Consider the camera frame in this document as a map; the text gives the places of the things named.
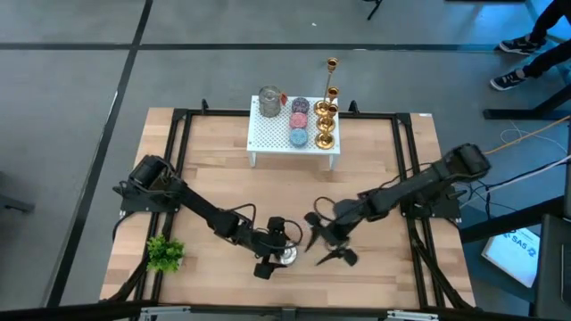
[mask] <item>green plant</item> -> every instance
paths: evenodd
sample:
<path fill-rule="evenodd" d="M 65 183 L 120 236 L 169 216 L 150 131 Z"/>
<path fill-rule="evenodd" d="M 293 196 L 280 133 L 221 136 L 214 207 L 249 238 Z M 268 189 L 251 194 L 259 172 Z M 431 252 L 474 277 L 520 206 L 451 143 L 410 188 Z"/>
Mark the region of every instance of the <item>green plant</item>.
<path fill-rule="evenodd" d="M 184 256 L 185 245 L 178 240 L 167 241 L 163 235 L 151 237 L 147 242 L 149 249 L 149 264 L 146 269 L 176 272 L 178 260 Z"/>

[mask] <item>person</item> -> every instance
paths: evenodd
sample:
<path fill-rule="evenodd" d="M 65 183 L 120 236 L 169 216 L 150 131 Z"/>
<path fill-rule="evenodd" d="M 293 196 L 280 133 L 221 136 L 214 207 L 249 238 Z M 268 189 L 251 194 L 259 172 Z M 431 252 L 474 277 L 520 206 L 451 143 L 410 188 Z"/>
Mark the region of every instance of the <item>person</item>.
<path fill-rule="evenodd" d="M 547 30 L 555 26 L 564 14 L 571 17 L 571 2 L 554 0 L 537 19 L 531 34 L 513 40 L 500 42 L 500 49 L 506 53 L 533 54 L 547 42 Z M 571 58 L 571 40 L 538 55 L 530 64 L 511 71 L 508 74 L 490 80 L 497 90 L 508 90 L 521 85 L 528 78 L 539 78 L 543 72 L 554 65 Z"/>

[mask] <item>wooden table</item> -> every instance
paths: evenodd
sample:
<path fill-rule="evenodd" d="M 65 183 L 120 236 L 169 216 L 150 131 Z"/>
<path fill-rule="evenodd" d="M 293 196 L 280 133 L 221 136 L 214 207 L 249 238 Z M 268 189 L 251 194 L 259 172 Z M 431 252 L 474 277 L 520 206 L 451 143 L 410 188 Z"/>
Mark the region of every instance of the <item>wooden table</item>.
<path fill-rule="evenodd" d="M 149 110 L 136 164 L 146 154 L 162 156 L 172 111 L 171 108 Z M 411 114 L 411 117 L 419 161 L 440 159 L 431 115 Z M 252 169 L 246 153 L 247 117 L 194 116 L 183 178 L 196 192 L 221 208 L 255 203 L 256 226 L 265 226 L 271 216 L 300 222 L 304 229 L 300 249 L 304 249 L 310 230 L 303 216 L 312 210 L 318 196 L 334 200 L 355 198 L 357 192 L 379 186 L 398 175 L 390 121 L 341 119 L 341 122 L 343 150 L 335 171 L 329 171 L 325 158 L 288 155 L 260 155 L 256 168 Z M 401 139 L 408 168 L 404 128 Z M 322 203 L 320 210 L 330 213 L 330 206 Z M 120 226 L 101 298 L 113 295 L 137 266 L 149 218 L 149 213 L 136 213 Z M 443 219 L 431 219 L 431 223 L 440 268 L 463 299 L 474 304 L 457 229 Z M 214 236 L 200 217 L 184 209 L 175 218 L 172 235 L 185 243 L 186 256 L 176 274 L 164 277 L 160 302 L 417 309 L 405 226 L 399 209 L 375 223 L 360 224 L 351 234 L 351 247 L 360 256 L 354 267 L 340 259 L 316 267 L 316 262 L 327 254 L 320 240 L 311 251 L 301 250 L 291 267 L 277 270 L 270 280 L 262 280 L 252 274 L 258 260 L 250 251 Z M 292 227 L 286 232 L 294 239 L 298 237 Z M 434 304 L 427 269 L 424 276 L 429 302 Z M 149 273 L 144 298 L 150 298 L 152 284 L 153 273 Z"/>

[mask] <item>black pants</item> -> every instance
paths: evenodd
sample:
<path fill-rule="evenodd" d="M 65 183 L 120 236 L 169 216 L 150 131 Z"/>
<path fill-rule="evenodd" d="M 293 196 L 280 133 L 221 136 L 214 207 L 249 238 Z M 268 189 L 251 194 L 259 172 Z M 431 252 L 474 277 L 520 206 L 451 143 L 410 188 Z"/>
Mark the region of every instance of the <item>black pants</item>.
<path fill-rule="evenodd" d="M 567 0 L 554 0 L 537 19 L 530 41 L 541 43 L 547 36 L 547 30 L 555 26 L 568 11 L 571 11 L 571 4 Z M 538 78 L 549 68 L 569 58 L 571 58 L 571 40 L 537 56 L 532 63 L 524 67 L 524 73 L 528 77 Z"/>

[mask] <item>shoe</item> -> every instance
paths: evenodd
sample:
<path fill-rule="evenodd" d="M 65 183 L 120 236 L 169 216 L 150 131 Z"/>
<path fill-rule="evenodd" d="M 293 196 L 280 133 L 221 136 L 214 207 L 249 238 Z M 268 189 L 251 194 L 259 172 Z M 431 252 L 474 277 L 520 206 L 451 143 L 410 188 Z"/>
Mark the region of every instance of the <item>shoe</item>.
<path fill-rule="evenodd" d="M 513 70 L 509 74 L 490 80 L 490 85 L 496 90 L 504 91 L 511 89 L 526 80 L 522 70 Z"/>
<path fill-rule="evenodd" d="M 514 53 L 514 54 L 533 54 L 542 45 L 545 45 L 547 41 L 545 39 L 542 40 L 541 43 L 536 44 L 529 41 L 529 35 L 515 38 L 513 40 L 504 40 L 500 42 L 500 49 L 505 51 L 506 53 Z"/>

